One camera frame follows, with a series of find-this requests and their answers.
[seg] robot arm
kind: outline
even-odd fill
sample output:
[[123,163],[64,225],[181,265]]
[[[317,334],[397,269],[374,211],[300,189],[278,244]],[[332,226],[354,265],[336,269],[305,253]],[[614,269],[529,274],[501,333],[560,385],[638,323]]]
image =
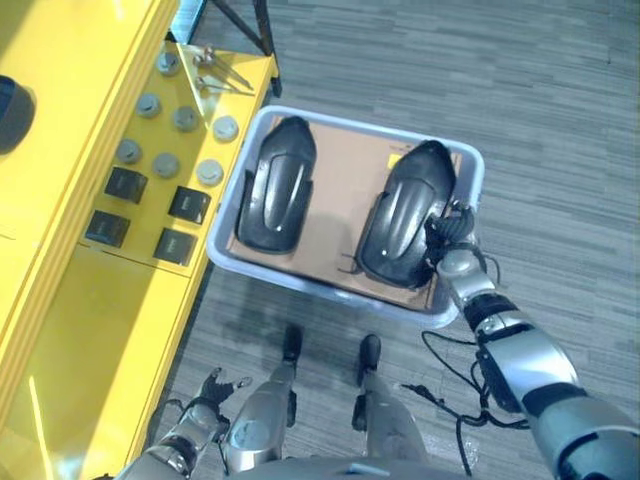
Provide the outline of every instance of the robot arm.
[[220,414],[220,404],[237,388],[251,383],[217,383],[216,369],[187,405],[178,423],[155,445],[129,464],[116,480],[185,480],[191,477],[207,446],[224,434],[229,421]]
[[637,426],[587,394],[560,345],[497,292],[475,255],[451,250],[438,273],[474,332],[492,395],[526,415],[554,477],[639,478]]

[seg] gray carpet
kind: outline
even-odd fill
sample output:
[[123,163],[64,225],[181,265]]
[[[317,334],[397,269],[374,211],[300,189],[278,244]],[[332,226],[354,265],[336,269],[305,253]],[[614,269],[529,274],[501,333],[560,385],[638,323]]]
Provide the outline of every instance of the gray carpet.
[[[251,2],[230,3],[252,20]],[[638,419],[638,2],[269,3],[284,86],[272,103],[478,148],[487,169],[480,232],[507,293],[562,342],[593,395]],[[207,42],[255,51],[212,6],[194,39]],[[203,284],[165,396],[187,400],[218,365],[228,378],[264,381],[287,322],[303,325],[306,337],[286,455],[362,452],[364,438],[350,427],[352,373],[368,332],[383,339],[380,371],[390,384],[423,383],[452,407],[477,411],[473,392],[421,345],[419,326],[219,268]],[[462,321],[443,333],[469,336]],[[472,361],[468,347],[437,347],[456,367]],[[224,413],[237,413],[251,390]],[[451,418],[397,393],[432,463],[461,472]],[[157,434],[176,418],[165,411]],[[477,478],[550,478],[527,432],[467,428],[464,438]],[[220,472],[212,449],[195,478]]]

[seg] robot leg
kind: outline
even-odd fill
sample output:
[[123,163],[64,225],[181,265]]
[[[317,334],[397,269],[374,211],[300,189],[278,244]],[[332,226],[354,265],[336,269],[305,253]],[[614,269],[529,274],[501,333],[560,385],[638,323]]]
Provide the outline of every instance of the robot leg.
[[413,416],[376,373],[380,340],[372,337],[361,344],[363,394],[356,400],[353,427],[367,432],[369,457],[426,462],[427,451]]
[[292,390],[302,334],[289,327],[282,363],[245,402],[222,444],[229,474],[282,458],[286,427],[295,422]]

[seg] white plastic bin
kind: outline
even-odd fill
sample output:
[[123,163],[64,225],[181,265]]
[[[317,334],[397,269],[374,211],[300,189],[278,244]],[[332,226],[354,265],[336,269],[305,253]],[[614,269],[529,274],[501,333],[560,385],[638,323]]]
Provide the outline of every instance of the white plastic bin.
[[430,137],[295,108],[269,106],[261,109],[253,119],[244,146],[240,152],[240,157],[238,158],[227,189],[222,197],[218,216],[207,237],[207,253],[209,258],[216,265],[226,270],[282,285],[292,290],[334,300],[354,308],[368,310],[377,315],[383,315],[389,318],[389,320],[411,322],[419,325],[420,328],[441,328],[451,323],[456,318],[458,310],[447,294],[442,282],[438,282],[436,287],[432,308],[429,309],[429,311],[416,311],[343,290],[309,278],[302,278],[291,273],[254,264],[237,257],[227,249],[228,241],[235,229],[238,212],[242,203],[245,170],[255,170],[260,145],[271,130],[274,119],[292,115],[303,117],[310,123],[319,123],[340,129],[373,134],[408,144],[418,144],[428,139],[439,140],[452,152],[462,154],[462,162],[454,190],[454,198],[465,201],[476,209],[478,208],[484,178],[484,161],[480,152],[469,145],[445,138]]

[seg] yellow workbench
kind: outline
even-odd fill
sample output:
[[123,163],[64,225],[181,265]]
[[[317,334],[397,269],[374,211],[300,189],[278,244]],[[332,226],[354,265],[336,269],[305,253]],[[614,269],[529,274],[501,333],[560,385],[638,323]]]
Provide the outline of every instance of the yellow workbench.
[[[196,77],[216,82],[194,66],[203,50],[161,41],[174,0],[11,5],[0,72],[31,91],[36,114],[0,157],[0,478],[90,479],[142,445],[206,267],[206,232],[277,70],[273,57],[216,52],[253,89],[196,88]],[[179,58],[170,76],[154,68],[165,53]],[[160,100],[153,118],[134,113],[142,93]],[[179,107],[196,113],[194,128],[173,124]],[[212,125],[225,116],[238,133],[221,141]],[[116,158],[123,139],[141,147],[135,163]],[[170,175],[156,168],[164,153],[179,161]],[[196,172],[211,160],[222,179],[203,183]],[[108,192],[123,170],[144,178],[137,201]],[[196,221],[174,212],[179,191],[206,198]],[[120,242],[89,234],[96,212],[126,220]],[[179,261],[158,253],[167,231],[189,239]]]

